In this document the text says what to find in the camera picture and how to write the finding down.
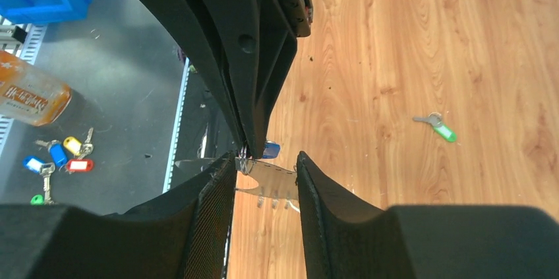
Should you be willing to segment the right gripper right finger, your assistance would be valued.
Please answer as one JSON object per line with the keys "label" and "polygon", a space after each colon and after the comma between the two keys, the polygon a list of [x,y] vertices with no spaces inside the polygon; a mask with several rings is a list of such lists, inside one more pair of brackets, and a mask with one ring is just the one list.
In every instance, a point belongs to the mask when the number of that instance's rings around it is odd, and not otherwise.
{"label": "right gripper right finger", "polygon": [[557,278],[558,223],[530,206],[369,204],[304,152],[297,182],[309,278]]}

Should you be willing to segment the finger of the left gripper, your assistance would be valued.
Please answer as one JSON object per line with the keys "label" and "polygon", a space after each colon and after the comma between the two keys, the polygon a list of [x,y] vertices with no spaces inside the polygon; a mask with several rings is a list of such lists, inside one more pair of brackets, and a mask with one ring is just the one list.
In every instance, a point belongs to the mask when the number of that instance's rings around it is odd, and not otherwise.
{"label": "finger of the left gripper", "polygon": [[251,0],[139,0],[186,53],[251,153]]}
{"label": "finger of the left gripper", "polygon": [[235,118],[237,143],[259,159],[297,39],[278,0],[202,1],[225,56],[221,78]]}

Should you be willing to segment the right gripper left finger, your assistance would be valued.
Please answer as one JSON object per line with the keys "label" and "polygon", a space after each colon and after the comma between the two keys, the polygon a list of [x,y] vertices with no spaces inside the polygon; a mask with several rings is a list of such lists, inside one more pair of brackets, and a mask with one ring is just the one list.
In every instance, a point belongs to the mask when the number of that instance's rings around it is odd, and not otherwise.
{"label": "right gripper left finger", "polygon": [[227,152],[123,214],[1,207],[2,278],[221,278],[237,170]]}

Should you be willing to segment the metal split keyring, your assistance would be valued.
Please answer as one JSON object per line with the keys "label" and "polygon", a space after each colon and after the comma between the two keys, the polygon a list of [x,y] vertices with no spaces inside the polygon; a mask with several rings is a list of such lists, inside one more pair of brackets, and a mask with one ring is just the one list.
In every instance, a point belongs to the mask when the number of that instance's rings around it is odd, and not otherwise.
{"label": "metal split keyring", "polygon": [[249,157],[248,146],[243,146],[239,151],[239,156],[236,158],[237,170],[243,175],[249,175],[254,166],[253,161]]}

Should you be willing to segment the key with blue tag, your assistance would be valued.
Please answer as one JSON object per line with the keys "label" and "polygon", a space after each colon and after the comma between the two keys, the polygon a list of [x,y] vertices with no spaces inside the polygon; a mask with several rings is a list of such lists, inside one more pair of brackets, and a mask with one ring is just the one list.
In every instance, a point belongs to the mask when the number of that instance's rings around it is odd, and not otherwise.
{"label": "key with blue tag", "polygon": [[279,156],[281,146],[273,141],[267,140],[264,144],[262,159],[274,159]]}

